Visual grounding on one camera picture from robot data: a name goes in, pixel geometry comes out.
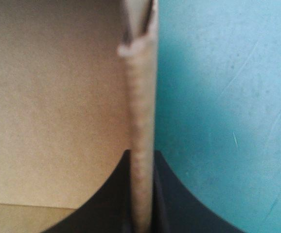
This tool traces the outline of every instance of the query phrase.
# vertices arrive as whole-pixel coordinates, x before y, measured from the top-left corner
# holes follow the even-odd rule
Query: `black object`
[[[82,207],[44,233],[132,233],[130,152]],[[242,233],[198,201],[155,152],[153,233]]]

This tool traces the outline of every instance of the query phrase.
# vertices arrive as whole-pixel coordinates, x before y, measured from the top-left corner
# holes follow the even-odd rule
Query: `black surface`
[[[44,233],[132,233],[129,151],[82,207]],[[241,233],[199,202],[155,153],[153,233]]]

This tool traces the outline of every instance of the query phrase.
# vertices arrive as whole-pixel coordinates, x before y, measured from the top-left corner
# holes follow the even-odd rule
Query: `corrugated cardboard edge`
[[[150,230],[158,47],[158,1],[144,35],[124,41],[118,54],[125,64],[131,126],[132,216],[136,233]]]

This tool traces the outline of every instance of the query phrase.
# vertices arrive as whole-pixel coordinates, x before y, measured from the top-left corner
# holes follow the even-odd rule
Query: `blue-green surface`
[[[281,0],[160,0],[156,148],[206,206],[281,233]]]

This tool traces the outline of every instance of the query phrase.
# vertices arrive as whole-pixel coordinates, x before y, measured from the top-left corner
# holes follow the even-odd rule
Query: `tan cardboard surface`
[[[0,1],[0,203],[77,208],[128,148],[117,0]]]
[[[0,204],[0,233],[39,233],[72,209]]]

